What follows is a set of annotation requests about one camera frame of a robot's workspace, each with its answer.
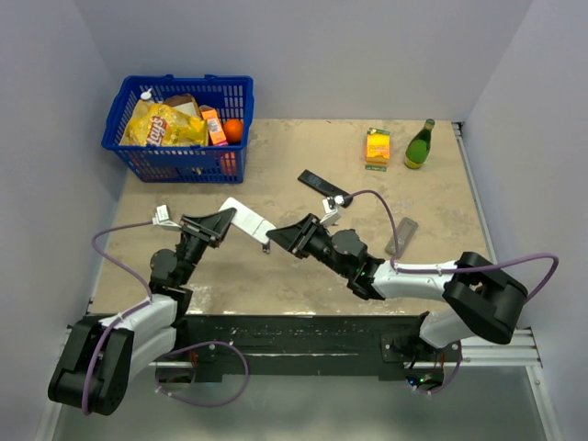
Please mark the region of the white remote control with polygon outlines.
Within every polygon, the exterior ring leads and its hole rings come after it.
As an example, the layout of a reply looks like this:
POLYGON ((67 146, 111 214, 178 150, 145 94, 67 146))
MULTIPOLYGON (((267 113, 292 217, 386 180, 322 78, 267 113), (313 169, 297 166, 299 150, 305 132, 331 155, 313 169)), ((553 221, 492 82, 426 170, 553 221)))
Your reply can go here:
POLYGON ((220 211, 234 209, 235 214, 232 217, 231 224, 247 234, 250 238, 260 244, 270 243, 267 236, 269 231, 273 231, 276 226, 266 218, 262 217, 249 207, 235 198, 227 198, 221 205, 220 211))

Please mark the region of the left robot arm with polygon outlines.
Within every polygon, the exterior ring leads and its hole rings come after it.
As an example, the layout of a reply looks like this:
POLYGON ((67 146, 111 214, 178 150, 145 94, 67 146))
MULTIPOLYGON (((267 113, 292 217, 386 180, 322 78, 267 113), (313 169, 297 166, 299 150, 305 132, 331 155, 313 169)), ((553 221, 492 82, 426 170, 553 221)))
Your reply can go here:
POLYGON ((51 401, 110 415, 139 371, 159 356, 188 354, 190 338, 177 330, 192 297, 185 285, 205 251, 221 244, 236 212, 182 217, 179 243, 151 257, 150 278, 142 283, 146 298, 107 318, 85 316, 71 328, 49 383, 51 401))

